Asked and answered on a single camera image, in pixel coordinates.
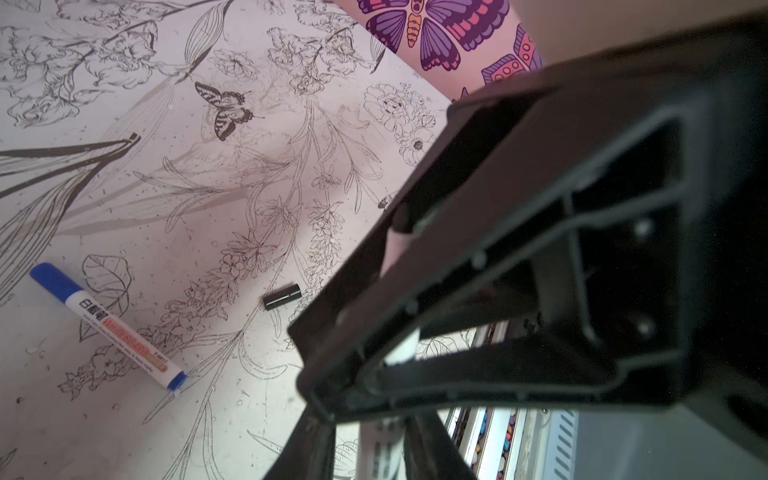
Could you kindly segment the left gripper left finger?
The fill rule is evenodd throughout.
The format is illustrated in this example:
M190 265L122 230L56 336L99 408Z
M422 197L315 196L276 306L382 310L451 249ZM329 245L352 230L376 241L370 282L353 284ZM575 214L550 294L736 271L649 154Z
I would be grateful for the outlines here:
M331 480L336 427L306 407L264 480Z

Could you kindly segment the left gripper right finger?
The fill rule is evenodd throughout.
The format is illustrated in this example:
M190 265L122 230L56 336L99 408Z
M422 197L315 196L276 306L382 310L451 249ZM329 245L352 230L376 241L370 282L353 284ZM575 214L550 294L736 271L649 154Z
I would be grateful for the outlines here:
M436 412L406 420L405 472L408 480L475 480Z

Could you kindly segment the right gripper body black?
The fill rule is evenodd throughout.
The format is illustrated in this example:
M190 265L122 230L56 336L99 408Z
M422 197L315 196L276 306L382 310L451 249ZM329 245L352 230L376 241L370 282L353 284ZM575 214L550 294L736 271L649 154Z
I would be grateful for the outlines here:
M767 456L767 15L560 63L528 113L561 215L535 405L683 404Z

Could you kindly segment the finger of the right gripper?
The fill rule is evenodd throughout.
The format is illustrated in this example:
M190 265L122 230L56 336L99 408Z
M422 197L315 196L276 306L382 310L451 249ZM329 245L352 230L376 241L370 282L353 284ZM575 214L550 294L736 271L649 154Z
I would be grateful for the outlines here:
M395 366L325 356L299 375L325 420L372 420L458 406L665 408L688 393L678 348L598 348L573 328Z
M577 246L604 230L675 208L685 186L660 156L629 156L653 138L675 149L690 88L638 77L530 92L498 85L457 105L397 205L426 229L380 280L389 211L289 327L305 360L381 360L409 334L441 335L533 311L543 329L462 351L462 360L677 360L674 302L659 332L632 341L601 320L625 307L589 298Z

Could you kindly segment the white marker pen blue tip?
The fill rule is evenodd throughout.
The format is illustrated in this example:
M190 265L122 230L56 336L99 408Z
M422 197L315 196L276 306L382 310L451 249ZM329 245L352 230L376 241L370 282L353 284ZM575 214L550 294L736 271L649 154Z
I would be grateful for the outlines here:
M64 304L167 390L177 391L187 380L188 376L182 368L85 290L73 292Z

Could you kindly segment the blue pen cap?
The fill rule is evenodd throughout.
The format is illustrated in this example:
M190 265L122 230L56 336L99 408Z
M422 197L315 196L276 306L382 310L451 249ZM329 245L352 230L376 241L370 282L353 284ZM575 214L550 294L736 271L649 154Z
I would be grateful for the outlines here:
M65 303L72 295L83 290L80 285L51 263L34 266L29 275L61 303Z

